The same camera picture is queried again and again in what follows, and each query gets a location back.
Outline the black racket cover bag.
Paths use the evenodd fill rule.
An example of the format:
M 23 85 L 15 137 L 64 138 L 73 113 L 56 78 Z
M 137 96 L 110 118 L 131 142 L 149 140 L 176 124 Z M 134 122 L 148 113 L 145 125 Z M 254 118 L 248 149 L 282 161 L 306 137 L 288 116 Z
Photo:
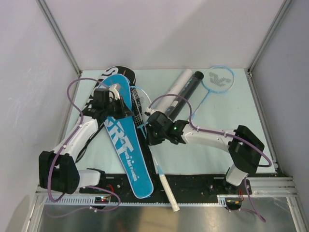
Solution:
M 112 68 L 107 69 L 106 71 L 103 72 L 103 74 L 100 76 L 100 78 L 96 81 L 96 84 L 95 84 L 93 90 L 91 91 L 87 101 L 85 102 L 85 105 L 82 107 L 82 110 L 84 110 L 86 107 L 91 106 L 90 101 L 93 99 L 93 94 L 94 94 L 95 89 L 109 88 L 109 86 L 111 86 L 113 84 L 118 84 L 120 86 L 119 93 L 123 97 L 126 106 L 133 113 L 132 117 L 133 117 L 133 120 L 134 120 L 135 114 L 134 114 L 134 111 L 133 111 L 134 108 L 133 108 L 133 103 L 132 103 L 132 93 L 131 93 L 130 87 L 132 85 L 134 85 L 135 80 L 136 80 L 135 73 L 129 68 L 122 67 L 122 66 L 116 66 L 116 67 L 112 67 Z M 86 150 L 90 141 L 100 132 L 100 130 L 102 128 L 106 129 L 104 124 L 99 129 L 99 131 L 97 133 L 95 133 L 95 135 L 93 135 L 90 138 L 90 140 L 87 142 L 85 147 L 81 150 L 81 153 L 78 155 L 76 161 L 79 161 L 81 159 L 82 153 Z M 141 140 L 143 133 L 137 128 L 136 128 L 136 131 L 137 131 L 139 144 L 140 144 L 142 152 L 143 152 L 143 149 L 145 148 L 142 145 L 142 140 Z

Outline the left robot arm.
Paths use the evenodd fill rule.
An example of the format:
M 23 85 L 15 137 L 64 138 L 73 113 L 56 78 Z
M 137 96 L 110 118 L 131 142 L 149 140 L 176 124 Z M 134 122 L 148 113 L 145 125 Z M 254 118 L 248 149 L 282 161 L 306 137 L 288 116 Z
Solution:
M 80 112 L 78 122 L 70 134 L 52 151 L 39 155 L 39 184 L 47 190 L 72 194 L 78 188 L 90 186 L 97 193 L 107 188 L 103 171 L 94 168 L 78 170 L 76 160 L 90 138 L 102 127 L 108 117 L 127 118 L 132 112 L 115 85 L 94 91 L 90 107 Z

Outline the white shuttlecock tube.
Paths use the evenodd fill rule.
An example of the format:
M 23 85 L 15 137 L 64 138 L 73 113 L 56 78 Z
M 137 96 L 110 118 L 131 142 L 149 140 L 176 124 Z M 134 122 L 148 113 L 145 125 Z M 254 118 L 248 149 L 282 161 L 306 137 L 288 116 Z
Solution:
M 177 80 L 171 85 L 166 94 L 179 94 L 192 75 L 193 71 L 191 69 L 185 69 L 179 75 Z M 166 112 L 166 110 L 171 106 L 175 98 L 175 96 L 162 97 L 156 105 L 155 109 L 161 111 L 162 113 Z

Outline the blue racket cover bag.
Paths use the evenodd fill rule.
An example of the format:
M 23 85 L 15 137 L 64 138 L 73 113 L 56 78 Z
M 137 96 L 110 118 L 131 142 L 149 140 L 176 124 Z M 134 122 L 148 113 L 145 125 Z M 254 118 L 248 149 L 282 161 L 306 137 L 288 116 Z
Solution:
M 150 197 L 154 186 L 146 167 L 133 117 L 122 119 L 108 117 L 104 125 L 125 170 L 133 194 L 138 199 Z

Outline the black shuttlecock tube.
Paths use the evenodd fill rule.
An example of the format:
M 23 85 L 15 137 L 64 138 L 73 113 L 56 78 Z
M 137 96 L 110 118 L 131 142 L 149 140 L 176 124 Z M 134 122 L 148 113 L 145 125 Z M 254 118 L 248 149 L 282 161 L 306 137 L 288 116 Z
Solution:
M 196 71 L 195 73 L 193 73 L 193 75 L 190 77 L 190 79 L 187 81 L 184 87 L 177 94 L 183 98 L 176 97 L 174 99 L 171 106 L 165 112 L 166 116 L 168 116 L 171 120 L 175 120 L 175 118 L 183 109 L 186 103 L 184 99 L 189 100 L 189 98 L 192 96 L 192 94 L 194 93 L 198 85 L 201 83 L 203 78 L 204 74 L 202 72 Z

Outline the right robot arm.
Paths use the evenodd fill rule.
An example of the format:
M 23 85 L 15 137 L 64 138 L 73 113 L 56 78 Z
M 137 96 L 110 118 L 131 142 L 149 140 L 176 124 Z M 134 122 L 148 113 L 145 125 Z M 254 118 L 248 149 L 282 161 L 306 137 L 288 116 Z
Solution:
M 255 174 L 265 145 L 246 126 L 235 130 L 211 130 L 194 128 L 188 120 L 172 121 L 164 113 L 156 111 L 146 123 L 148 145 L 158 145 L 165 140 L 172 144 L 200 144 L 229 153 L 233 164 L 223 180 L 223 188 L 233 194 L 240 189 L 243 179 Z

